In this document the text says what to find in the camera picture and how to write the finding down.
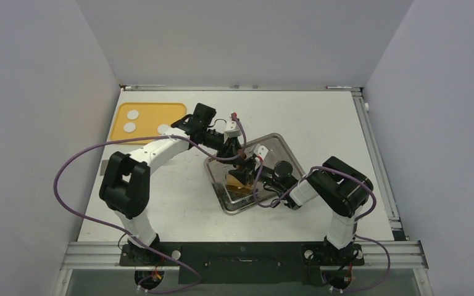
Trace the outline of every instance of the glass panel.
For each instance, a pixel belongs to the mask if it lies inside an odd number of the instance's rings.
[[[366,287],[384,274],[383,270],[354,270],[354,281],[350,288]],[[166,277],[156,290],[177,287],[178,271],[167,271]],[[67,296],[141,296],[135,292],[133,270],[74,270]],[[326,287],[302,286],[300,282],[281,284],[200,284],[180,292],[180,295],[328,295]],[[379,286],[353,295],[420,295],[412,269],[394,269]]]

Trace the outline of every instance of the orange object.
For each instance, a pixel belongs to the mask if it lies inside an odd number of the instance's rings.
[[[110,139],[115,141],[160,136],[168,126],[185,115],[186,106],[182,103],[124,103],[118,108]],[[127,144],[147,144],[150,141]]]

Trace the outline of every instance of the wire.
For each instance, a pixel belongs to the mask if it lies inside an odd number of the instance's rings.
[[[121,251],[122,251],[122,248],[121,248],[121,246],[120,246],[121,240],[122,240],[122,238],[125,237],[125,236],[126,236],[126,233],[123,233],[123,235],[122,235],[121,237],[119,237],[119,240],[117,241],[117,247],[118,247],[119,250],[121,250]]]
[[[162,277],[160,276],[159,272],[157,271],[157,267],[159,267],[159,265],[160,265],[161,263],[163,263],[163,262],[164,262],[164,258],[161,257],[161,258],[160,258],[160,262],[156,264],[156,267],[155,267],[154,270],[152,271],[152,274],[155,276],[155,278],[158,278],[159,280],[161,280]]]
[[[288,189],[283,195],[281,195],[281,197],[279,197],[278,199],[275,199],[273,200],[270,205],[263,205],[261,203],[259,203],[259,197],[257,196],[257,183],[259,182],[259,177],[260,177],[260,174],[262,172],[262,168],[264,167],[264,161],[262,159],[259,159],[259,169],[257,170],[257,176],[255,177],[255,180],[254,180],[254,184],[253,184],[253,190],[252,190],[252,195],[253,195],[253,198],[255,200],[255,203],[260,206],[261,208],[274,208],[276,207],[278,204],[281,203],[281,201],[283,199],[285,199],[287,196],[289,196],[289,193],[295,189],[302,181],[304,181],[306,178],[308,178],[308,176],[311,174],[312,171],[314,170],[320,170],[320,171],[327,171],[329,173],[333,173],[333,174],[336,174],[336,175],[339,175],[343,178],[346,178],[346,179],[349,179],[355,183],[357,183],[362,189],[366,190],[368,192],[368,194],[370,194],[370,197],[372,198],[372,206],[364,213],[360,214],[356,219],[355,221],[359,221],[361,218],[364,218],[366,217],[367,215],[369,215],[371,212],[373,212],[373,210],[375,209],[375,207],[377,206],[377,199],[375,197],[375,194],[373,193],[373,191],[368,187],[366,186],[366,184],[364,184],[362,181],[359,181],[357,178],[353,177],[353,176],[350,176],[348,174],[345,174],[343,173],[342,171],[338,171],[338,170],[334,170],[332,168],[327,168],[325,166],[313,166],[310,171],[305,175],[303,176],[299,182],[297,182],[295,185],[291,186],[290,189]]]
[[[350,268],[350,284],[353,282],[353,266]]]
[[[231,115],[232,119],[234,119],[239,128],[241,128],[241,132],[243,134],[243,138],[244,138],[244,143],[246,145],[246,133],[244,132],[244,130],[242,129],[242,125],[240,124],[239,122],[239,119],[237,118],[237,114],[233,113]],[[104,147],[104,146],[108,146],[108,145],[113,145],[113,144],[122,144],[122,143],[127,143],[127,142],[135,142],[135,141],[147,141],[147,140],[158,140],[158,139],[168,139],[168,138],[172,138],[172,139],[180,139],[180,140],[183,140],[183,141],[186,141],[186,142],[189,142],[193,147],[199,149],[203,154],[206,154],[208,155],[209,157],[215,159],[215,160],[218,160],[218,161],[229,161],[229,160],[234,160],[234,159],[237,159],[239,157],[241,157],[240,155],[235,155],[233,157],[216,157],[214,155],[211,155],[208,151],[204,150],[203,148],[201,148],[199,145],[197,145],[195,142],[193,142],[192,140],[188,139],[188,138],[185,138],[185,137],[182,137],[182,136],[176,136],[176,135],[169,135],[169,136],[154,136],[154,137],[141,137],[141,138],[133,138],[133,139],[123,139],[123,140],[116,140],[116,141],[108,141],[108,142],[103,142],[103,143],[99,143],[99,144],[95,144],[95,145],[92,145],[82,151],[79,151],[77,152],[74,156],[70,157],[62,166],[61,168],[59,169],[59,171],[57,172],[56,174],[56,177],[54,178],[54,185],[53,185],[53,190],[54,190],[54,195],[55,195],[55,198],[57,200],[57,202],[59,202],[59,204],[65,209],[67,210],[68,212],[74,214],[75,216],[78,216],[80,218],[83,218],[83,219],[86,219],[86,220],[90,220],[92,222],[95,222],[95,223],[99,223],[99,224],[102,224],[102,225],[106,225],[106,226],[109,226],[109,227],[112,227],[114,229],[117,229],[119,231],[122,231],[124,232],[126,235],[130,236],[131,239],[133,241],[135,241],[137,244],[143,246],[145,249],[149,250],[150,252],[153,252],[161,257],[164,257],[165,259],[167,260],[170,260],[171,262],[174,262],[182,267],[184,267],[185,269],[187,269],[188,271],[192,272],[193,274],[195,274],[198,279],[196,281],[194,281],[193,283],[191,284],[188,284],[188,285],[184,285],[184,286],[181,286],[179,288],[176,288],[176,289],[172,289],[172,290],[166,290],[166,291],[151,291],[149,290],[148,292],[150,294],[168,294],[168,293],[172,293],[172,292],[177,292],[177,291],[181,291],[181,290],[185,290],[187,288],[190,288],[190,287],[193,287],[193,286],[196,286],[198,285],[200,282],[201,282],[201,275],[195,270],[193,269],[192,267],[188,266],[187,264],[184,264],[183,262],[179,261],[179,260],[176,260],[176,259],[173,259],[172,257],[144,244],[140,239],[138,239],[136,236],[133,236],[133,234],[127,230],[127,229],[124,229],[120,226],[117,226],[115,224],[112,224],[110,222],[106,222],[106,221],[103,221],[103,220],[100,220],[100,219],[97,219],[97,218],[93,218],[93,217],[90,217],[90,216],[86,216],[85,214],[82,214],[72,208],[70,208],[63,200],[62,198],[60,197],[59,195],[59,180],[60,180],[60,177],[62,175],[62,173],[64,172],[64,170],[66,170],[66,168],[73,162],[75,161],[78,157],[82,156],[83,154],[89,152],[89,151],[92,151],[94,149],[97,149],[97,148],[100,148],[100,147]],[[146,278],[143,278],[142,280],[139,281],[138,285],[140,286],[141,283],[143,283],[144,281],[146,280]]]
[[[350,262],[350,268],[348,269],[348,272],[344,275],[345,278],[348,276],[348,274],[351,273],[352,268],[353,268],[353,263]]]
[[[276,194],[281,194],[281,193],[282,193],[282,191],[278,191],[278,190],[274,189],[274,188],[271,187],[271,186],[263,185],[262,188],[263,188],[264,190],[266,190],[266,191],[274,192],[274,193],[276,193]]]
[[[307,271],[307,274],[308,274],[308,281],[310,282],[310,284],[314,287],[322,287],[322,286],[325,286],[327,285],[327,283],[319,283],[319,284],[315,284],[312,282],[312,277],[310,275],[310,271],[312,270],[312,259],[314,258],[314,255],[311,254],[310,257],[308,258],[308,271]]]
[[[239,120],[239,118],[237,118],[237,113],[233,112],[231,114],[231,119],[233,121],[235,121],[235,123],[237,123],[237,126],[239,127],[239,130],[241,130],[242,134],[243,134],[243,149],[246,148],[246,146],[248,145],[248,143],[246,142],[246,133],[244,132],[244,128],[243,128],[243,124],[241,123],[241,121]]]
[[[389,276],[389,272],[390,272],[390,269],[391,269],[391,260],[390,260],[390,257],[389,257],[389,252],[388,252],[388,249],[386,249],[386,247],[383,244],[381,244],[380,242],[378,242],[375,239],[369,239],[367,237],[358,236],[357,234],[355,235],[355,237],[358,238],[358,239],[362,239],[364,241],[373,242],[374,244],[377,244],[377,245],[379,245],[379,247],[383,248],[383,250],[386,253],[386,257],[388,259],[388,267],[386,267],[386,272],[384,273],[383,277],[381,277],[378,281],[374,282],[373,284],[371,284],[367,287],[358,288],[358,289],[342,290],[343,293],[361,292],[361,291],[366,291],[366,290],[375,288],[376,286],[380,285]],[[332,287],[332,290],[337,291],[337,292],[341,291],[341,289],[337,289],[335,287]]]
[[[214,121],[214,124],[213,124],[213,125],[209,125],[208,128],[213,128],[213,127],[215,126],[215,124],[217,124],[217,122],[218,122],[219,120],[222,120],[222,121],[224,121],[224,123],[226,123],[226,120],[225,120],[225,119],[218,118],[218,119],[216,119],[216,120]]]

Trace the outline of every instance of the black base bracket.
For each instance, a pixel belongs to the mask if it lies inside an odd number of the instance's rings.
[[[357,256],[357,258],[351,260],[356,252],[362,253],[359,244],[351,244],[342,250],[337,250],[331,244],[327,244],[326,242],[309,242],[301,245],[301,254],[305,259],[306,266],[310,263],[315,266],[339,267],[344,264],[345,261],[347,261],[348,264],[351,261],[353,266],[364,265],[364,257],[358,258],[359,256]]]
[[[151,247],[164,253],[168,256],[172,256],[173,251],[181,252],[180,243],[166,243],[166,244],[155,244]],[[121,256],[119,259],[120,266],[177,266],[176,263],[169,260],[163,260],[159,255],[146,250],[141,249],[131,242],[123,245]]]

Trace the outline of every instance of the metal tray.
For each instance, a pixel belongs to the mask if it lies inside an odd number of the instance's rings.
[[[301,165],[280,134],[268,134],[248,142],[247,148],[244,150],[245,153],[251,154],[251,149],[255,144],[261,144],[270,149],[266,159],[264,160],[265,166],[273,168],[276,162],[286,160],[292,164],[293,176],[295,178],[300,179],[304,174]],[[228,190],[226,185],[226,175],[228,174],[228,171],[233,169],[233,166],[216,162],[212,158],[206,158],[204,161],[204,168],[208,173],[215,195],[217,195],[217,199],[225,213],[233,215],[255,204],[255,200],[249,191],[236,192]],[[259,190],[257,192],[259,201],[271,199],[277,196],[274,192],[264,190],[262,183],[257,184],[257,188]]]

